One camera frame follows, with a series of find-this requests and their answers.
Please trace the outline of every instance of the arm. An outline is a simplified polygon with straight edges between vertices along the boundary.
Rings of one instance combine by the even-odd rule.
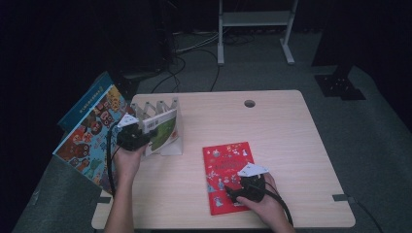
[[[105,232],[134,232],[132,210],[132,186],[140,166],[140,158],[146,146],[136,151],[120,148],[114,161],[118,172],[116,198],[106,221]]]
[[[273,177],[266,173],[264,174],[264,179],[267,183],[270,183],[276,188],[275,180]],[[270,190],[269,184],[266,185],[266,189]],[[275,199],[268,195],[264,195],[263,199],[257,203],[251,201],[245,197],[237,197],[238,202],[244,204],[249,209],[254,211],[261,219],[263,223],[268,225],[273,232],[277,233],[292,233],[294,232],[293,227],[289,224],[285,212]]]

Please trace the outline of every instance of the gray carpet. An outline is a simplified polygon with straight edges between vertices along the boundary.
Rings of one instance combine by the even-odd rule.
[[[213,91],[297,89],[302,92],[343,190],[361,202],[384,232],[412,229],[412,137],[374,81],[353,68],[349,79],[366,100],[342,101],[324,97],[314,76],[330,74],[335,67],[311,67],[322,34],[292,33],[290,47],[295,64],[287,64],[279,45],[281,35],[255,35],[242,46],[226,46]],[[205,37],[177,36],[179,48]],[[185,69],[155,92],[209,91],[218,66],[216,45],[180,55]],[[184,62],[170,66],[176,72]],[[170,74],[141,82],[138,93],[150,93]],[[94,232],[91,219],[100,189],[66,164],[53,158],[22,214],[15,232]],[[357,204],[351,205],[357,223],[350,229],[297,229],[297,232],[378,232],[371,218]]]

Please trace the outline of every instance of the table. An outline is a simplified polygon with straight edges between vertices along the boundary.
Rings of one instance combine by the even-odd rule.
[[[298,0],[293,0],[290,11],[278,12],[224,12],[223,0],[219,1],[219,40],[218,40],[218,64],[224,64],[223,28],[228,26],[269,26],[286,25],[285,38],[280,39],[282,50],[288,64],[293,65],[294,59],[289,49],[289,37],[291,35],[294,15]]]
[[[332,198],[343,190],[299,91],[139,94],[132,102],[172,96],[179,97],[184,154],[154,154],[142,160],[133,185],[135,228],[266,228],[250,211],[221,216],[209,212],[202,147],[238,142],[249,142],[255,163],[270,170],[295,227],[355,224],[348,202]],[[101,196],[110,197],[105,191]],[[95,229],[104,228],[111,204],[97,205]]]

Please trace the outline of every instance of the white marker tag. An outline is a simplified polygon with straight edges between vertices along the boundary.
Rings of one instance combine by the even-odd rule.
[[[240,170],[237,175],[239,177],[252,177],[256,175],[260,175],[263,173],[268,173],[269,170],[265,167],[253,164],[253,163],[248,163],[242,170]]]
[[[125,114],[123,116],[123,118],[120,120],[120,122],[118,124],[118,128],[122,128],[122,127],[125,127],[125,126],[133,124],[133,123],[137,123],[137,122],[139,122],[138,118],[136,118],[132,115],[129,115],[129,114]]]

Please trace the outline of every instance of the red book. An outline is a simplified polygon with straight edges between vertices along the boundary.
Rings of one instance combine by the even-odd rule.
[[[212,216],[249,210],[233,203],[224,187],[241,188],[237,172],[248,162],[254,163],[249,143],[235,143],[203,148],[207,192]]]

